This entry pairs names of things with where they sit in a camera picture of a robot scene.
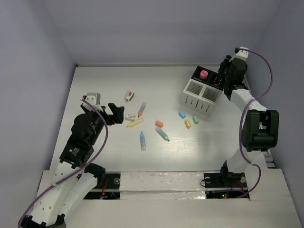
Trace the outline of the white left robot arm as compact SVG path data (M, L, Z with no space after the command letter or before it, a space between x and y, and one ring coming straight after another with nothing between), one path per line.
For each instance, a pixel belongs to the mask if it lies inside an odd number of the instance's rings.
M80 201L106 181L105 168L94 164L93 146L103 129L124 121L124 107L83 101L83 113L74 119L70 135L50 186L30 204L19 220L20 228L65 228Z

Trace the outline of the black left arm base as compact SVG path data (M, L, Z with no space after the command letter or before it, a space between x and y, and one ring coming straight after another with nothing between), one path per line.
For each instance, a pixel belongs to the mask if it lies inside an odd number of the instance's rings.
M120 172L110 172L105 175L102 184L98 184L90 190L84 199L86 200L119 200L120 199Z

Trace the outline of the pink white mini stapler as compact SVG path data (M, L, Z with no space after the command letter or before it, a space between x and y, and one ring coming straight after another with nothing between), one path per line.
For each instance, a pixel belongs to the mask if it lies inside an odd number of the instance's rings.
M133 97L134 97L135 93L132 91L128 91L125 95L125 101L126 102L130 102L132 101Z

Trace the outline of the orange small eraser cap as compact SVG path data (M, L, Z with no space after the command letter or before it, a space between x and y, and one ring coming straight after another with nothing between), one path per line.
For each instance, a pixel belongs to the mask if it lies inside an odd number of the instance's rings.
M156 121L155 125L158 126L158 127L160 127L160 128L162 128L164 126L164 123L161 122L161 121Z

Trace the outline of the yellow pencil-shaped highlighter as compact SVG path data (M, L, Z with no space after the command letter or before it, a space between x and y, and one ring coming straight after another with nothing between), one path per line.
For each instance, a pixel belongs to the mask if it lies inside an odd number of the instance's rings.
M127 125L127 128L135 127L135 126L137 126L137 125L139 125L139 124L141 124L141 123L143 123L143 122L144 122L144 119L143 119L143 118L138 118L137 120L135 120L135 121L129 123L129 124Z

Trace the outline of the green pencil-shaped highlighter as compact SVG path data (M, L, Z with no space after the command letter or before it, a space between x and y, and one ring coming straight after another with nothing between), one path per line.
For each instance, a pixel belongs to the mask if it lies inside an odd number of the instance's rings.
M162 130L162 128L156 127L155 130L165 141L167 142L170 141L168 135Z

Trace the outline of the white pink eraser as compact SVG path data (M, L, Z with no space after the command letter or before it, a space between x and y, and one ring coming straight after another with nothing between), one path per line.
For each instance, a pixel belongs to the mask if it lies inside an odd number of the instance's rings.
M135 121L136 115L135 114L126 114L125 119L128 121Z

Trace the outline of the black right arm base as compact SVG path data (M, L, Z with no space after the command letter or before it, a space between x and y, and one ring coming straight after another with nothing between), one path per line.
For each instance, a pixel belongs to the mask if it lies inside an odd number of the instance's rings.
M249 199L244 173L206 172L200 185L207 199Z

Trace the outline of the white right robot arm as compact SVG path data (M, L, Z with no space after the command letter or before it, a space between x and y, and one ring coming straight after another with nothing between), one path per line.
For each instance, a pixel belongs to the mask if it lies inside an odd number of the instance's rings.
M242 112L239 122L238 149L224 162L218 182L230 186L241 178L245 169L253 164L251 152L264 152L274 148L278 141L279 112L269 110L252 96L244 83L248 53L227 55L218 74L224 78L224 94Z

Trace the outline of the grey pencil-shaped pen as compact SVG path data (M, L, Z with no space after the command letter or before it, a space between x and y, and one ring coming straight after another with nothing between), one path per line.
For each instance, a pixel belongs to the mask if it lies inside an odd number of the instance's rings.
M146 108L146 105L147 105L147 104L146 104L145 102L142 103L142 105L141 105L141 107L140 107L140 109L139 109L139 111L138 111L138 115L137 115L138 118L142 116L142 114L143 114L143 112L144 112L144 110L145 110L145 108Z

